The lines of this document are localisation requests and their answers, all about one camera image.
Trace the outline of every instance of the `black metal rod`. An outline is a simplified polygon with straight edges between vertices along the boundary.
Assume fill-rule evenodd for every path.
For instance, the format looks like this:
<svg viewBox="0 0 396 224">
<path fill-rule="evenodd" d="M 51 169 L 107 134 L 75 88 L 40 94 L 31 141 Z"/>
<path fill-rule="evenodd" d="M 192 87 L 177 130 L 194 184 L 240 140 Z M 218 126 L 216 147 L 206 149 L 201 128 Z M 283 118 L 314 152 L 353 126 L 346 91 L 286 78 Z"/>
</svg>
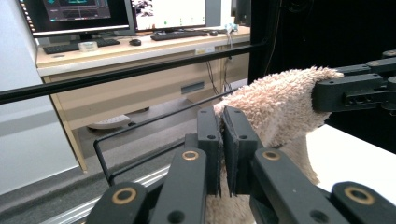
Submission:
<svg viewBox="0 0 396 224">
<path fill-rule="evenodd" d="M 107 140 L 107 139 L 110 138 L 110 137 L 114 137 L 114 136 L 116 136 L 116 135 L 118 135 L 118 134 L 129 132 L 129 131 L 134 130 L 134 129 L 136 129 L 136 128 L 139 128 L 139 127 L 148 125 L 148 124 L 150 124 L 150 123 L 152 123 L 152 122 L 154 122 L 154 121 L 157 121 L 157 120 L 160 120 L 160 119 L 164 119 L 164 118 L 170 117 L 170 116 L 172 116 L 172 115 L 175 115 L 175 114 L 180 113 L 180 112 L 182 112 L 182 111 L 188 110 L 188 109 L 193 108 L 193 107 L 195 107 L 195 106 L 198 106 L 198 105 L 207 103 L 207 102 L 212 101 L 212 100 L 214 100 L 214 99 L 217 99 L 217 98 L 219 98 L 219 97 L 221 97 L 221 96 L 225 96 L 225 95 L 227 95 L 227 94 L 230 94 L 230 93 L 232 93 L 232 92 L 234 92 L 234 91 L 236 91 L 236 89 L 230 90 L 230 91 L 226 91 L 226 92 L 224 92 L 224 93 L 222 93 L 222 94 L 219 94 L 219 95 L 215 95 L 215 96 L 206 98 L 206 99 L 204 99 L 204 100 L 202 100 L 202 101 L 199 101 L 199 102 L 197 102 L 197 103 L 194 103 L 194 104 L 192 104 L 192 105 L 187 105 L 187 106 L 185 106 L 185 107 L 183 107 L 183 108 L 180 108 L 180 109 L 177 109 L 177 110 L 175 110 L 175 111 L 171 111 L 171 112 L 162 114 L 162 115 L 157 116 L 157 117 L 155 117 L 155 118 L 144 120 L 144 121 L 142 121 L 142 122 L 140 122 L 140 123 L 134 124 L 134 125 L 131 126 L 131 127 L 127 127 L 127 128 L 124 128 L 124 129 L 115 131 L 115 132 L 113 132 L 113 133 L 110 133 L 110 134 L 107 134 L 107 135 L 104 135 L 104 136 L 101 136 L 101 137 L 95 139 L 95 141 L 93 142 L 93 148 L 95 149 L 96 156 L 98 157 L 99 163 L 100 163 L 100 165 L 101 165 L 101 167 L 102 167 L 103 173 L 105 174 L 105 177 L 106 177 L 106 180 L 107 180 L 108 185 L 109 185 L 109 186 L 113 186 L 113 185 L 115 184 L 115 183 L 114 183 L 114 178 L 115 178 L 117 175 L 119 175 L 119 173 L 122 174 L 122 173 L 124 173 L 125 171 L 134 168 L 135 166 L 133 166 L 133 167 L 131 167 L 131 168 L 125 170 L 125 171 L 121 171 L 121 170 L 122 170 L 122 168 L 121 168 L 121 169 L 119 169 L 119 170 L 117 170 L 117 171 L 114 172 L 114 173 L 116 173 L 116 175 L 114 175 L 114 173 L 111 174 L 111 173 L 109 172 L 109 170 L 108 170 L 107 165 L 106 165 L 106 160 L 105 160 L 105 157 L 103 156 L 102 149 L 101 149 L 100 146 L 99 146 L 99 144 L 100 144 L 101 142 Z"/>
<path fill-rule="evenodd" d="M 137 77 L 148 73 L 177 68 L 193 63 L 203 63 L 218 58 L 225 58 L 232 55 L 249 53 L 253 50 L 263 50 L 265 47 L 265 44 L 257 44 L 254 46 L 249 45 L 246 47 L 226 49 L 223 51 L 207 53 L 204 55 L 190 56 L 183 59 L 140 65 L 132 68 L 121 69 L 114 72 L 106 72 L 86 77 L 71 78 L 63 81 L 45 83 L 25 88 L 18 88 L 10 91 L 0 91 L 0 105 L 59 93 L 62 91 L 71 91 L 84 87 L 94 86 L 110 81 L 125 79 L 128 77 Z"/>
<path fill-rule="evenodd" d="M 184 145 L 184 140 L 176 142 L 175 144 L 173 144 L 172 146 L 166 147 L 166 148 L 161 148 L 160 150 L 156 150 L 154 152 L 149 152 L 147 154 L 142 155 L 141 157 L 138 157 L 135 159 L 134 162 L 132 162 L 131 164 L 120 168 L 117 171 L 114 171 L 113 173 L 111 173 L 111 175 L 108 177 L 108 183 L 112 186 L 114 185 L 114 178 L 116 178 L 118 175 L 122 175 L 123 173 L 134 169 L 136 166 L 141 165 L 143 163 L 145 163 L 146 161 L 151 161 L 163 154 L 165 154 L 166 152 L 169 152 L 177 147 L 181 147 Z"/>
</svg>

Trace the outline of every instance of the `computer mouse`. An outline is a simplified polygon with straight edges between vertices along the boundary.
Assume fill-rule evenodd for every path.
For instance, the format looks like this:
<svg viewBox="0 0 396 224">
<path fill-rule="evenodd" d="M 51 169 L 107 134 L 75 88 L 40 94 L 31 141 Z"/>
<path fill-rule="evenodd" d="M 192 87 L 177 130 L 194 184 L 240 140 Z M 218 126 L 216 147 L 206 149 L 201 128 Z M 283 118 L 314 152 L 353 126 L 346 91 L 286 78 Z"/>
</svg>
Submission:
<svg viewBox="0 0 396 224">
<path fill-rule="evenodd" d="M 142 45 L 142 41 L 140 41 L 139 39 L 132 39 L 131 41 L 129 41 L 129 44 L 132 46 L 140 46 Z"/>
<path fill-rule="evenodd" d="M 211 36 L 217 36 L 217 35 L 218 35 L 218 32 L 217 32 L 217 31 L 211 31 L 211 32 L 209 32 L 209 35 L 211 35 Z"/>
</svg>

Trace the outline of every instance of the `desk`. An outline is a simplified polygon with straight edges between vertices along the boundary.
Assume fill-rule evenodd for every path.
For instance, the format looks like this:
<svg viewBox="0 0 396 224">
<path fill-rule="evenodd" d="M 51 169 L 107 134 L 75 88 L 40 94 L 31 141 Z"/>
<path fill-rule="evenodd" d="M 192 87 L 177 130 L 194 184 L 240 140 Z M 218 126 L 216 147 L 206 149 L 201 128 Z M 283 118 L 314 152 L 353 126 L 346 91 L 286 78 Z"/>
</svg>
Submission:
<svg viewBox="0 0 396 224">
<path fill-rule="evenodd" d="M 231 37 L 235 47 L 247 45 L 250 40 L 249 28 L 240 27 Z M 36 60 L 38 74 L 45 83 L 50 83 L 180 59 L 194 55 L 196 49 L 222 50 L 229 47 L 229 39 L 226 35 L 167 41 L 153 41 L 149 36 L 138 38 L 142 41 L 142 46 L 131 46 L 129 44 L 131 37 L 129 37 L 119 39 L 119 45 L 99 48 L 95 52 L 71 51 L 48 55 L 39 48 Z M 222 90 L 224 82 L 224 64 L 225 59 L 211 61 L 214 83 L 218 90 Z M 247 76 L 248 54 L 234 56 L 227 66 L 227 81 L 233 82 Z M 203 83 L 203 88 L 184 94 L 181 92 L 182 87 L 196 83 Z M 198 63 L 52 94 L 51 100 L 79 165 L 85 171 L 87 166 L 81 153 L 77 128 L 180 97 L 195 101 L 211 95 L 213 95 L 212 84 L 206 64 Z"/>
<path fill-rule="evenodd" d="M 396 205 L 395 154 L 328 125 L 309 133 L 306 143 L 320 188 L 331 192 L 335 183 L 353 181 Z"/>
</svg>

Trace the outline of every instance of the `dark background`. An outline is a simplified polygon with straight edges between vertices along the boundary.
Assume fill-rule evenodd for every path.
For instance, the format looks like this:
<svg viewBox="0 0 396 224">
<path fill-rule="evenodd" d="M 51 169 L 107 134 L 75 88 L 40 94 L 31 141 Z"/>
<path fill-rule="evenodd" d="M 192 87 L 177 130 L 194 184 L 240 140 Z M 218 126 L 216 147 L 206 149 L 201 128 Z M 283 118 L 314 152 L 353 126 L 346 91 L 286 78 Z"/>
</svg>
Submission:
<svg viewBox="0 0 396 224">
<path fill-rule="evenodd" d="M 396 1 L 284 3 L 270 73 L 363 64 L 396 49 Z M 332 113 L 326 123 L 396 153 L 396 117 L 382 108 Z"/>
</svg>

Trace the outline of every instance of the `white desk surface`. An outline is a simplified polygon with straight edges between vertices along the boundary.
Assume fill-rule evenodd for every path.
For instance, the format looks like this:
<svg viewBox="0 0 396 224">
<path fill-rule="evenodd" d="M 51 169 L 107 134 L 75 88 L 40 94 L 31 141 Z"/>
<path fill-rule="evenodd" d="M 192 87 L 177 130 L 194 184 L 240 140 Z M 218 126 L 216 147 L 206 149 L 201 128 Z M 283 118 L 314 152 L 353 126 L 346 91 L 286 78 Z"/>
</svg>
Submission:
<svg viewBox="0 0 396 224">
<path fill-rule="evenodd" d="M 139 38 L 141 46 L 131 46 L 129 41 Z M 233 32 L 231 38 L 234 44 L 250 41 L 250 28 L 240 26 L 238 32 Z M 117 63 L 143 60 L 180 52 L 209 47 L 227 46 L 227 35 L 198 36 L 165 41 L 151 40 L 149 35 L 139 37 L 121 37 L 119 45 L 101 47 L 93 52 L 70 51 L 48 55 L 42 48 L 37 50 L 36 66 L 41 77 L 74 72 L 83 69 L 106 66 Z"/>
<path fill-rule="evenodd" d="M 396 155 L 352 135 L 324 125 L 306 137 L 319 187 L 353 181 L 363 184 L 396 204 Z"/>
</svg>

